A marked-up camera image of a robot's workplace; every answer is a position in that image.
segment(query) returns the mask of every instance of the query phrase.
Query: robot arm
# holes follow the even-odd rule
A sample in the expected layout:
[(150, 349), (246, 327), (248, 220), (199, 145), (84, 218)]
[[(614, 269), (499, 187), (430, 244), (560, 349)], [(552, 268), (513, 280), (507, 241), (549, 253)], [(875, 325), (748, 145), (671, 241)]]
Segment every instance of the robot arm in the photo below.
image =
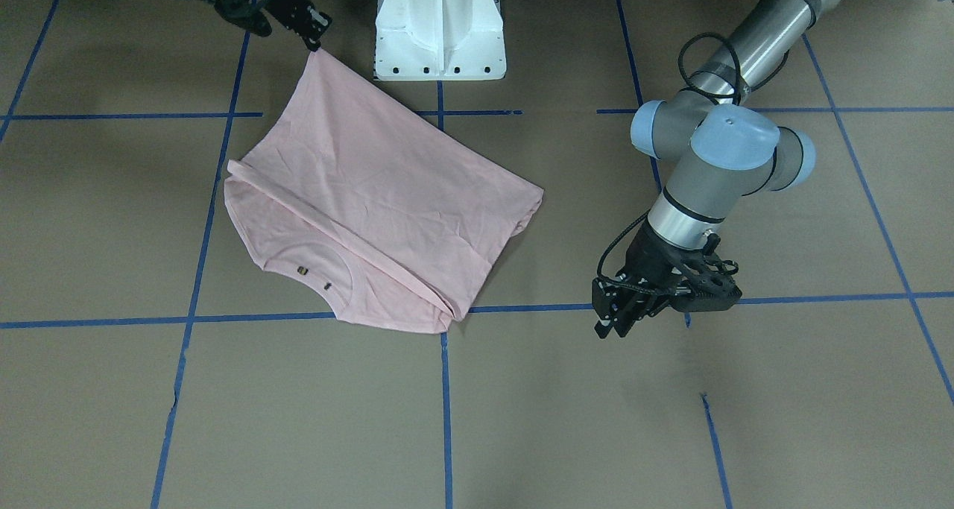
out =
[[(815, 165), (815, 146), (807, 135), (777, 127), (742, 104), (777, 73), (798, 37), (839, 2), (759, 0), (728, 39), (692, 38), (679, 55), (686, 87), (672, 101), (649, 101), (636, 112), (634, 146), (677, 166), (650, 211), (599, 262), (593, 308), (600, 338), (611, 329), (625, 336), (635, 322), (667, 306), (715, 312), (742, 298), (733, 280), (739, 268), (716, 255), (716, 232), (740, 197), (790, 189)], [(715, 37), (722, 47), (686, 75), (682, 56), (704, 37)], [(623, 268), (607, 277), (602, 271), (607, 254), (638, 224)]]
[(215, 12), (226, 21), (256, 36), (272, 34), (262, 11), (269, 12), (285, 29), (295, 31), (310, 51), (321, 47), (321, 34), (331, 25), (331, 17), (315, 9), (311, 0), (217, 0)]

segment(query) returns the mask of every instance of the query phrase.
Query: floor tile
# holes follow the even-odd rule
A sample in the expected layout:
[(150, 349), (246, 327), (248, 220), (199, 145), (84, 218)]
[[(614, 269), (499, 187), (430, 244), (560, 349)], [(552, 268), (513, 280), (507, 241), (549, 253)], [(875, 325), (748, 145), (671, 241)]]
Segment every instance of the floor tile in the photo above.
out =
[(161, 506), (443, 507), (440, 339), (195, 327)]
[(0, 5), (0, 22), (16, 26), (4, 26), (0, 34), (0, 108), (7, 114), (7, 107), (20, 78), (33, 53), (34, 45), (54, 0), (4, 0)]
[(951, 380), (954, 376), (954, 325), (951, 324), (954, 319), (954, 299), (920, 299), (917, 306), (924, 316), (927, 332), (937, 347), (944, 372)]
[[(229, 137), (229, 159), (241, 159), (271, 129), (265, 118), (236, 119)], [(229, 177), (222, 167), (222, 177)], [(202, 271), (199, 315), (235, 313), (330, 312), (327, 303), (308, 286), (279, 274), (262, 271), (252, 262), (245, 244), (225, 210), (222, 185), (215, 196), (215, 220)]]
[(839, 107), (954, 106), (950, 3), (847, 0), (808, 37)]
[(181, 325), (0, 332), (0, 506), (149, 506), (181, 340)]
[(502, 6), (507, 77), (447, 82), (447, 109), (588, 113), (635, 104), (613, 0), (502, 0)]
[(940, 507), (954, 411), (906, 300), (694, 317), (733, 503)]
[(227, 112), (241, 43), (200, 2), (61, 0), (17, 114)]
[(950, 128), (954, 113), (844, 113), (897, 257), (916, 291), (951, 291), (944, 261), (954, 237)]
[(718, 254), (740, 265), (747, 297), (903, 292), (835, 116), (768, 114), (818, 147), (800, 186), (743, 197), (719, 234)]
[(661, 319), (600, 340), (589, 312), (475, 314), (449, 336), (454, 507), (721, 507), (688, 359)]
[(0, 320), (185, 315), (224, 123), (14, 122)]

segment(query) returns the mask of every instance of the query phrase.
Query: grid line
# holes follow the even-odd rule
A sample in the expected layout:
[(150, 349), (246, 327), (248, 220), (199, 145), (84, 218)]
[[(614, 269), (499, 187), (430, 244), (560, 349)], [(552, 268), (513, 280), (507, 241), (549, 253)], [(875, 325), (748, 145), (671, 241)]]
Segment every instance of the grid line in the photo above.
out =
[[(916, 299), (954, 298), (954, 291), (922, 291), (912, 293)], [(842, 295), (746, 297), (739, 305), (762, 306), (777, 304), (825, 304), (839, 302), (876, 302), (905, 300), (906, 292), (900, 293), (862, 293)], [(520, 313), (520, 312), (586, 312), (593, 309), (590, 303), (563, 304), (525, 304), (500, 306), (473, 306), (468, 313)], [(285, 321), (296, 319), (334, 319), (333, 312), (276, 312), (276, 313), (222, 313), (215, 315), (195, 315), (189, 317), (113, 317), (100, 319), (52, 319), (42, 321), (4, 321), (0, 329), (67, 329), (76, 326), (132, 326), (132, 325), (170, 325), (170, 323), (235, 323), (256, 321)]]
[[(236, 77), (235, 83), (232, 87), (232, 100), (229, 103), (229, 114), (235, 114), (236, 111), (236, 102), (239, 101), (239, 88), (241, 88), (241, 76), (242, 71), (245, 68), (245, 55), (248, 53), (248, 40), (249, 33), (246, 31), (245, 36), (242, 40), (241, 53), (238, 55), (238, 67), (236, 67)], [(156, 483), (153, 485), (153, 498), (150, 504), (150, 509), (158, 509), (159, 498), (162, 495), (162, 483), (165, 478), (166, 465), (169, 459), (169, 449), (171, 445), (171, 438), (173, 437), (173, 430), (176, 427), (176, 414), (178, 412), (178, 403), (180, 402), (180, 394), (182, 390), (182, 380), (185, 377), (185, 366), (186, 366), (186, 351), (189, 348), (189, 343), (192, 339), (192, 329), (195, 323), (195, 309), (198, 306), (198, 293), (202, 286), (202, 272), (205, 268), (205, 257), (209, 251), (209, 238), (212, 236), (212, 221), (215, 220), (215, 200), (217, 200), (218, 193), (218, 184), (221, 182), (222, 177), (222, 163), (225, 162), (225, 156), (228, 152), (229, 147), (229, 135), (232, 133), (232, 121), (233, 117), (228, 116), (225, 122), (225, 132), (222, 136), (222, 146), (218, 152), (218, 164), (215, 167), (215, 180), (212, 182), (212, 196), (209, 199), (209, 211), (205, 219), (205, 231), (202, 235), (202, 247), (200, 253), (198, 254), (198, 264), (195, 265), (195, 283), (193, 285), (192, 298), (189, 303), (189, 315), (187, 322), (185, 323), (185, 330), (182, 333), (182, 347), (180, 349), (180, 357), (178, 357), (178, 365), (176, 369), (176, 381), (173, 384), (173, 406), (169, 410), (169, 415), (166, 418), (166, 431), (165, 437), (162, 439), (162, 449), (159, 452), (159, 464), (156, 469)]]
[(16, 86), (16, 92), (13, 94), (13, 100), (10, 102), (10, 108), (7, 109), (7, 115), (4, 116), (3, 125), (0, 125), (0, 142), (3, 142), (4, 136), (7, 135), (7, 128), (10, 127), (10, 122), (13, 120), (13, 113), (16, 112), (16, 105), (20, 102), (20, 95), (23, 94), (23, 88), (27, 85), (27, 80), (30, 78), (30, 71), (33, 71), (34, 62), (37, 61), (37, 55), (40, 53), (40, 47), (43, 46), (43, 40), (47, 37), (47, 31), (50, 31), (50, 24), (54, 21), (54, 14), (57, 13), (57, 7), (59, 6), (60, 0), (53, 0), (50, 6), (50, 13), (47, 13), (47, 18), (43, 21), (43, 28), (40, 29), (40, 36), (37, 37), (37, 43), (34, 44), (34, 50), (30, 53), (30, 60), (27, 61), (27, 67), (23, 70), (23, 75), (20, 77), (20, 82)]
[[(596, 114), (635, 114), (634, 108), (598, 108)], [(761, 113), (798, 113), (798, 112), (954, 112), (954, 106), (886, 106), (886, 107), (754, 107), (749, 110)]]
[(871, 206), (871, 211), (875, 215), (875, 220), (878, 221), (878, 227), (882, 231), (882, 237), (885, 239), (885, 244), (888, 247), (888, 252), (891, 254), (891, 260), (894, 262), (897, 275), (902, 282), (904, 287), (904, 293), (906, 293), (907, 299), (911, 304), (911, 309), (914, 312), (914, 316), (917, 319), (917, 325), (920, 326), (920, 333), (924, 336), (924, 342), (926, 342), (927, 349), (931, 353), (931, 357), (934, 359), (934, 365), (937, 367), (938, 374), (941, 376), (941, 382), (944, 383), (944, 389), (947, 390), (947, 397), (950, 399), (951, 404), (954, 405), (954, 388), (951, 387), (950, 377), (947, 376), (947, 370), (944, 369), (944, 361), (941, 360), (941, 354), (938, 352), (938, 348), (934, 345), (934, 339), (931, 337), (931, 332), (927, 328), (927, 323), (924, 322), (924, 316), (920, 312), (920, 306), (917, 305), (917, 298), (911, 289), (910, 282), (907, 280), (907, 275), (904, 273), (904, 268), (900, 264), (900, 258), (897, 257), (897, 251), (895, 250), (894, 243), (891, 240), (891, 236), (888, 234), (887, 226), (885, 225), (885, 219), (882, 217), (878, 208), (878, 203), (875, 201), (875, 196), (871, 192), (871, 187), (868, 186), (868, 180), (865, 179), (865, 173), (862, 170), (861, 160), (858, 159), (858, 154), (855, 153), (855, 146), (851, 143), (851, 138), (848, 136), (848, 129), (844, 126), (844, 121), (841, 119), (841, 112), (835, 108), (835, 99), (832, 96), (831, 88), (828, 87), (828, 81), (825, 79), (824, 72), (821, 71), (821, 64), (818, 63), (818, 57), (815, 56), (815, 50), (812, 48), (811, 42), (808, 40), (806, 34), (801, 34), (801, 39), (805, 44), (805, 48), (808, 50), (808, 55), (812, 60), (812, 65), (815, 67), (815, 73), (818, 73), (818, 80), (821, 81), (821, 88), (825, 91), (825, 97), (828, 98), (828, 104), (831, 105), (832, 114), (835, 116), (835, 122), (838, 122), (838, 129), (841, 131), (841, 137), (844, 139), (845, 146), (848, 148), (848, 153), (851, 156), (852, 165), (855, 166), (855, 172), (858, 174), (859, 182), (862, 183), (862, 189), (865, 190), (865, 197), (868, 198), (868, 204)]
[[(636, 104), (643, 104), (643, 90), (639, 85), (639, 74), (636, 70), (636, 58), (633, 54), (633, 44), (630, 43), (630, 27), (626, 24), (626, 13), (623, 12), (623, 0), (616, 0), (616, 12), (619, 13), (619, 26), (623, 30), (623, 43), (626, 44), (626, 54), (630, 58), (630, 75), (633, 78), (633, 88), (636, 92)], [(657, 184), (657, 192), (662, 192), (662, 180), (659, 177), (659, 165), (654, 157), (650, 160), (653, 169), (653, 180)]]
[(78, 119), (261, 118), (262, 112), (153, 112), (122, 114), (18, 114), (11, 121), (77, 121)]
[(718, 443), (718, 434), (716, 434), (716, 422), (713, 421), (712, 411), (709, 407), (709, 396), (702, 394), (702, 408), (706, 411), (706, 424), (709, 424), (709, 439), (713, 445), (713, 455), (715, 456), (715, 468), (718, 469), (718, 482), (722, 486), (722, 499), (725, 501), (725, 509), (732, 509), (732, 493), (729, 492), (729, 478), (726, 476), (725, 463), (722, 460), (722, 447)]

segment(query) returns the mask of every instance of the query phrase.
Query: cloth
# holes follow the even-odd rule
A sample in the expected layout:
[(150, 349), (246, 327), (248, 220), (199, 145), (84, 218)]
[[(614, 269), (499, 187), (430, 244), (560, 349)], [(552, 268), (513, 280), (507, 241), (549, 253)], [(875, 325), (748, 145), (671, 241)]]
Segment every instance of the cloth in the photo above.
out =
[(461, 321), (543, 197), (324, 50), (228, 171), (225, 206), (259, 267), (341, 321), (406, 332)]

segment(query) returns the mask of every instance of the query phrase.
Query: wrinkled fabric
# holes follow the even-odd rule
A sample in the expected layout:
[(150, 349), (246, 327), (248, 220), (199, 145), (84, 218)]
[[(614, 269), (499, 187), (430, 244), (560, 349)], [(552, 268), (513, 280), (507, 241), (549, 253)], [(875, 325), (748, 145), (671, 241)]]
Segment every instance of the wrinkled fabric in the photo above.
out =
[(225, 206), (259, 267), (341, 321), (406, 332), (461, 321), (543, 197), (324, 50), (228, 171)]

